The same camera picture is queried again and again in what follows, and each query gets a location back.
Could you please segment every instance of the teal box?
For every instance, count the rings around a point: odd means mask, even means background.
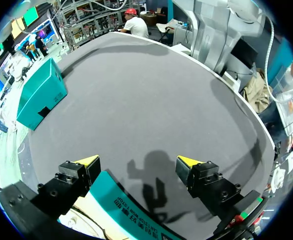
[[[35,130],[67,94],[61,71],[55,61],[49,58],[25,83],[16,120]]]

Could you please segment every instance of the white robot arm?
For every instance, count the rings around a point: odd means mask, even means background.
[[[173,0],[193,27],[191,55],[220,74],[241,36],[261,35],[265,16],[251,0]]]

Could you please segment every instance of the metal shelving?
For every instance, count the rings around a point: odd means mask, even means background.
[[[71,50],[123,25],[124,12],[128,8],[139,9],[137,0],[128,0],[118,11],[105,9],[89,0],[68,0],[57,17]],[[119,0],[98,0],[110,8],[119,8]]]

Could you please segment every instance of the gray fabric mat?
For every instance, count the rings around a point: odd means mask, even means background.
[[[109,33],[58,63],[68,95],[29,136],[40,182],[58,165],[99,154],[126,190],[187,239],[220,220],[191,198],[177,155],[213,161],[223,175],[262,191],[274,150],[248,107],[219,79],[165,47]]]

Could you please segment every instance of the white cable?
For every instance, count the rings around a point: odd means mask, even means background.
[[[273,38],[275,36],[275,29],[273,27],[272,20],[267,15],[265,15],[265,17],[269,20],[269,22],[271,24],[271,38],[270,38],[270,43],[268,44],[268,48],[267,48],[267,51],[266,51],[266,58],[265,58],[265,65],[264,65],[264,80],[265,80],[266,88],[267,88],[268,94],[273,99],[273,101],[275,101],[276,103],[280,103],[280,104],[287,103],[291,98],[289,98],[287,100],[284,100],[284,101],[279,101],[272,95],[272,92],[270,91],[270,88],[269,88],[269,84],[268,84],[268,63],[269,63],[269,56],[270,56],[270,52],[271,52],[271,48],[272,48],[272,44],[273,44]]]
[[[47,27],[47,26],[49,26],[49,25],[51,24],[51,22],[52,22],[52,21],[58,16],[58,14],[60,13],[60,11],[61,11],[63,5],[64,5],[66,2],[67,2],[67,0],[65,0],[65,1],[62,3],[61,7],[58,9],[58,11],[56,12],[56,14],[52,17],[52,19],[51,19],[47,24],[45,24],[41,29],[44,29],[45,27]],[[34,33],[35,33],[35,31],[30,31],[30,32],[29,32],[29,31],[24,31],[24,30],[22,30],[21,27],[20,27],[20,25],[19,25],[19,22],[18,22],[18,21],[16,21],[16,25],[17,25],[18,29],[20,29],[20,31],[21,31],[22,33],[24,33],[24,34],[34,34]]]
[[[123,4],[120,7],[118,7],[118,8],[110,8],[110,7],[105,6],[105,5],[103,5],[103,4],[101,4],[101,3],[97,2],[97,1],[94,1],[94,0],[89,0],[89,1],[92,2],[92,3],[95,3],[97,5],[99,5],[101,7],[104,7],[105,9],[108,9],[108,10],[111,10],[111,11],[118,11],[118,10],[123,9],[123,7],[126,5],[126,3],[127,3],[128,0],[124,0]]]

